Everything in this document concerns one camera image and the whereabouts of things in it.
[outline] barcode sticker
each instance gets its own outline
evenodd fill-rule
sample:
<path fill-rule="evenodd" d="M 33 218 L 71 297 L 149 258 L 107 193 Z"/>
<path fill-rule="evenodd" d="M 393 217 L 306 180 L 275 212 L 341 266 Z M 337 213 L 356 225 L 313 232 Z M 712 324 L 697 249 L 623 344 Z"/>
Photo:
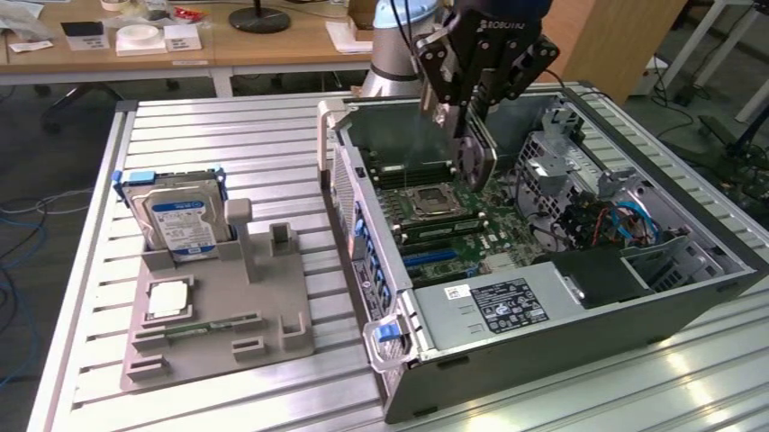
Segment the barcode sticker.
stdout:
<path fill-rule="evenodd" d="M 449 300 L 457 300 L 462 297 L 470 297 L 470 285 L 457 285 L 444 288 Z"/>
<path fill-rule="evenodd" d="M 206 66 L 209 65 L 207 60 L 175 60 L 173 62 L 174 66 Z"/>

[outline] warning label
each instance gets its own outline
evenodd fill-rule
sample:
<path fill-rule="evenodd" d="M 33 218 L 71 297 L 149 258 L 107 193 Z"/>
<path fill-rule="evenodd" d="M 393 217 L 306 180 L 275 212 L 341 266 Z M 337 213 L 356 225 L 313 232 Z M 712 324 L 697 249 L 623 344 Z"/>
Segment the warning label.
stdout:
<path fill-rule="evenodd" d="M 545 309 L 525 279 L 476 288 L 472 294 L 489 329 L 497 334 L 548 321 Z"/>

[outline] wooden table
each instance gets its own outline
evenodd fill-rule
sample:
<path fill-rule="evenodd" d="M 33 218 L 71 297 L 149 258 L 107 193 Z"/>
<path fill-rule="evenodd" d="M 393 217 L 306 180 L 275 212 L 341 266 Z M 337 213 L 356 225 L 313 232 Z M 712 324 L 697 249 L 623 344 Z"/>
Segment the wooden table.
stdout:
<path fill-rule="evenodd" d="M 623 103 L 684 3 L 685 0 L 556 0 L 545 19 L 547 35 L 561 48 L 552 69 L 565 80 L 592 82 Z M 344 8 L 282 0 L 265 0 L 263 4 L 289 13 L 293 26 L 288 31 L 266 35 L 233 28 L 227 18 L 245 4 L 189 6 L 210 12 L 209 27 L 201 31 L 205 49 L 129 58 L 119 58 L 114 49 L 69 49 L 61 22 L 94 21 L 115 15 L 102 9 L 97 0 L 46 4 L 42 20 L 61 36 L 57 46 L 10 53 L 7 65 L 0 57 L 0 85 L 211 77 L 217 95 L 227 97 L 233 96 L 230 78 L 237 75 L 369 68 L 369 55 L 337 52 L 326 32 L 330 18 L 314 15 L 345 16 Z M 7 38 L 16 41 L 14 35 Z M 115 30 L 111 38 L 115 44 Z"/>
<path fill-rule="evenodd" d="M 119 13 L 105 11 L 95 0 L 46 4 L 42 21 L 57 34 L 54 47 L 18 54 L 3 44 L 0 85 L 210 77 L 217 95 L 231 97 L 230 78 L 235 75 L 368 69 L 370 56 L 348 56 L 340 53 L 326 32 L 325 22 L 330 18 L 314 15 L 345 16 L 346 10 L 329 4 L 285 5 L 293 26 L 273 35 L 246 33 L 230 25 L 230 12 L 246 7 L 246 4 L 186 6 L 210 14 L 209 22 L 199 26 L 203 49 L 118 57 L 115 29 L 109 31 L 113 46 L 110 49 L 71 51 L 61 23 L 98 21 L 118 16 Z M 20 41 L 12 33 L 6 39 L 7 43 Z"/>

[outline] aluminum extrusion table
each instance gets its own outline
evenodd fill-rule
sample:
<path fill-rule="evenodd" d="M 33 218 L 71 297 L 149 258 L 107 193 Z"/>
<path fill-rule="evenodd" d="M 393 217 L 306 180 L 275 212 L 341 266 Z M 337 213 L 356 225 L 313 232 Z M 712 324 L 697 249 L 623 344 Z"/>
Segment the aluminum extrusion table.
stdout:
<path fill-rule="evenodd" d="M 30 430 L 512 431 L 703 430 L 769 425 L 769 289 L 649 347 L 386 425 L 317 183 L 317 105 L 346 94 L 146 102 L 115 115 Z M 613 103 L 591 105 L 743 240 L 769 236 Z M 627 164 L 587 126 L 609 167 Z M 301 233 L 318 352 L 308 358 L 139 394 L 121 361 L 139 271 L 138 224 L 110 187 L 117 168 L 221 163 L 230 195 L 254 201 L 253 230 Z"/>

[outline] wooden cabinet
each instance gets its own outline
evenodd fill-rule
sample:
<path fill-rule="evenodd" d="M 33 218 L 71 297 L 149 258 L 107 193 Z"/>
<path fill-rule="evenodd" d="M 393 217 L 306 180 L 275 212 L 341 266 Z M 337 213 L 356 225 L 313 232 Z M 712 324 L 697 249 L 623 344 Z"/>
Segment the wooden cabinet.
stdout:
<path fill-rule="evenodd" d="M 547 36 L 561 48 L 552 70 L 585 80 L 619 104 L 639 84 L 687 0 L 555 0 Z"/>

